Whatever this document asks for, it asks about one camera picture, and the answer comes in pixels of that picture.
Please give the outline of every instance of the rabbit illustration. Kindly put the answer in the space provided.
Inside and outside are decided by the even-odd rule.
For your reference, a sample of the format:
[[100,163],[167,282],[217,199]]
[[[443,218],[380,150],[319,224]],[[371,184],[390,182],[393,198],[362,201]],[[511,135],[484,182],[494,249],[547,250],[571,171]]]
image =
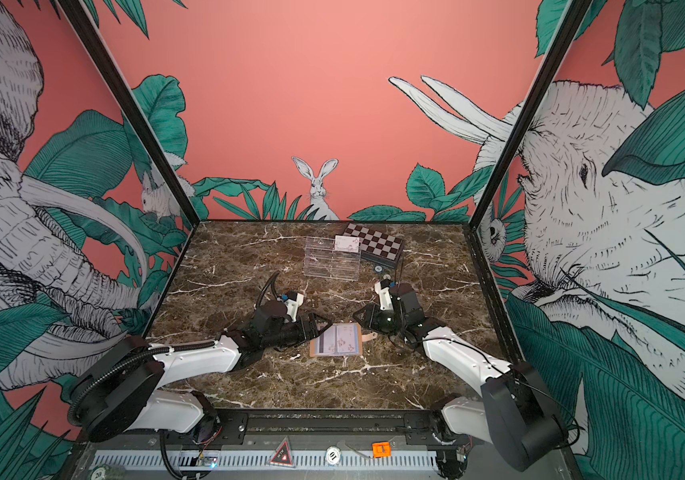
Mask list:
[[300,175],[310,180],[310,210],[316,211],[316,215],[313,216],[313,220],[339,220],[339,216],[335,215],[331,208],[326,204],[326,188],[324,188],[324,177],[329,175],[332,170],[337,168],[339,163],[337,159],[327,160],[321,167],[321,171],[318,173],[318,177],[313,174],[313,169],[305,163],[305,161],[292,157],[295,165],[297,165],[297,170],[299,170]]

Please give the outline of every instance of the brown marble surface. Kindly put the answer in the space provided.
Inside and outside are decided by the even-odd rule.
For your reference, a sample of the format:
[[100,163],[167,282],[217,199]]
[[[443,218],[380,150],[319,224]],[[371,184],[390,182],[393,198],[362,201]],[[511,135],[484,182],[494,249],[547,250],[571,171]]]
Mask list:
[[[461,226],[367,226],[405,238],[401,281],[414,286],[429,316],[503,358]],[[377,302],[373,286],[380,276],[374,264],[361,260],[357,282],[302,273],[306,237],[334,237],[344,229],[345,224],[326,223],[201,224],[148,340],[192,342],[236,328],[251,317],[262,285],[277,270],[282,272],[276,282],[280,293],[306,295],[301,311],[353,321],[353,312]],[[393,340],[378,336],[363,343],[362,356],[349,357],[311,358],[308,344],[284,352],[270,349],[244,370],[197,376],[167,388],[200,390],[214,406],[231,408],[429,408],[453,392],[473,395],[442,365]]]

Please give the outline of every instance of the black cable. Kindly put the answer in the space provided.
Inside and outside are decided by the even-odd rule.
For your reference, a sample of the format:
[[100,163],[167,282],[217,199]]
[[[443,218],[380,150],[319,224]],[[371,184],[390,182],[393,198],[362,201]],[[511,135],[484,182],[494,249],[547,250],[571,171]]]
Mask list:
[[[476,352],[481,353],[483,359],[486,360],[486,363],[488,363],[489,366],[490,366],[491,368],[497,370],[498,373],[500,373],[501,375],[505,375],[505,374],[506,374],[506,373],[503,372],[502,370],[498,369],[498,368],[489,360],[489,357],[487,356],[486,353],[484,353],[482,350],[477,349],[476,347],[474,347],[474,346],[472,346],[472,345],[468,345],[468,344],[465,343],[465,342],[458,342],[458,341],[456,341],[456,340],[454,340],[454,339],[448,339],[448,338],[445,338],[445,337],[443,337],[443,336],[436,336],[436,337],[431,338],[431,339],[424,339],[424,340],[421,341],[420,343],[424,343],[424,342],[427,342],[427,341],[429,341],[429,340],[446,340],[447,342],[457,343],[458,345],[466,346],[467,348],[469,348],[469,349],[471,349],[471,350],[475,350]],[[558,447],[558,448],[566,448],[566,447],[570,447],[570,446],[576,444],[577,441],[579,440],[579,432],[580,432],[580,430],[584,430],[584,428],[582,428],[581,426],[579,426],[579,423],[577,423],[577,417],[575,417],[575,416],[572,414],[572,412],[570,412],[569,409],[563,405],[563,403],[559,402],[556,398],[553,398],[553,396],[551,396],[550,394],[548,394],[548,393],[546,393],[546,392],[543,392],[542,390],[538,389],[537,387],[531,386],[531,385],[529,384],[529,382],[525,382],[525,383],[521,382],[521,381],[520,381],[519,379],[517,379],[515,376],[512,376],[512,375],[511,375],[511,378],[512,378],[513,381],[516,382],[518,385],[520,385],[520,386],[525,386],[525,387],[527,387],[527,388],[529,388],[529,389],[534,390],[535,392],[539,392],[539,393],[545,395],[547,398],[550,398],[550,399],[553,400],[553,402],[555,402],[559,407],[561,407],[565,412],[568,412],[568,413],[569,413],[569,415],[572,417],[572,421],[574,422],[574,425],[577,427],[577,437],[576,437],[571,443],[569,443],[569,444],[567,444],[567,445],[565,445],[565,446],[560,446],[560,447]]]
[[[166,452],[166,430],[158,431],[158,447],[161,451],[161,462],[164,464],[164,467],[169,475],[172,475],[174,478],[176,478],[176,480],[186,480],[187,478],[190,478],[190,475],[182,475],[182,472],[177,473],[174,471],[172,462],[169,461],[169,454]],[[211,470],[196,472],[193,478],[204,478],[206,475],[209,475],[210,472]]]
[[265,292],[268,291],[269,286],[273,287],[272,293],[276,296],[276,299],[279,298],[278,294],[276,293],[276,285],[274,284],[274,282],[276,282],[276,278],[278,278],[280,274],[281,272],[275,272],[274,274],[272,274],[268,281],[265,283],[265,285],[262,287],[260,294],[257,296],[257,301],[254,302],[255,309],[260,308],[260,305],[262,304],[262,299],[265,298]]
[[68,409],[68,421],[72,426],[80,427],[81,426],[81,420],[79,419],[78,415],[76,415],[76,411],[78,408],[81,406],[81,402],[84,401],[85,398],[98,386],[102,385],[105,383],[108,379],[113,378],[117,374],[123,372],[127,368],[131,367],[133,364],[140,362],[141,360],[145,360],[151,356],[158,355],[160,353],[167,353],[170,351],[172,348],[174,348],[175,352],[187,352],[189,350],[199,350],[199,349],[206,349],[211,346],[214,346],[216,342],[214,340],[210,340],[208,342],[201,342],[201,343],[192,343],[190,345],[180,345],[180,346],[160,346],[155,349],[150,349],[146,350],[144,352],[139,352],[136,355],[133,355],[129,357],[126,360],[123,360],[122,362],[117,363],[116,366],[114,366],[112,369],[108,370],[107,372],[103,373],[101,376],[99,376],[97,379],[95,379],[93,382],[89,384],[87,388],[81,391],[81,393],[78,395],[78,397],[73,400],[73,402],[70,404],[70,408]]

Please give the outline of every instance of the checkered pattern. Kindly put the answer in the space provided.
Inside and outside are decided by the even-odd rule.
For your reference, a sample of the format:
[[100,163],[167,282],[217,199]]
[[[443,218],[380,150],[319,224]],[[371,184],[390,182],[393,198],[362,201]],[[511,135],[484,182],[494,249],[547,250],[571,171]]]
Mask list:
[[402,238],[383,234],[366,226],[348,224],[343,235],[361,238],[361,256],[391,267],[395,267],[398,257],[404,249]]

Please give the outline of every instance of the card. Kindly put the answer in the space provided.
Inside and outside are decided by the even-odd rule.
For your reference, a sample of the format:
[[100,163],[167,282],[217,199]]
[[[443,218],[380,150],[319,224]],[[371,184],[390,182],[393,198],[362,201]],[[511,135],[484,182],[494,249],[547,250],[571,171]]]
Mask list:
[[361,326],[357,323],[336,323],[310,341],[310,356],[351,355],[361,355]]

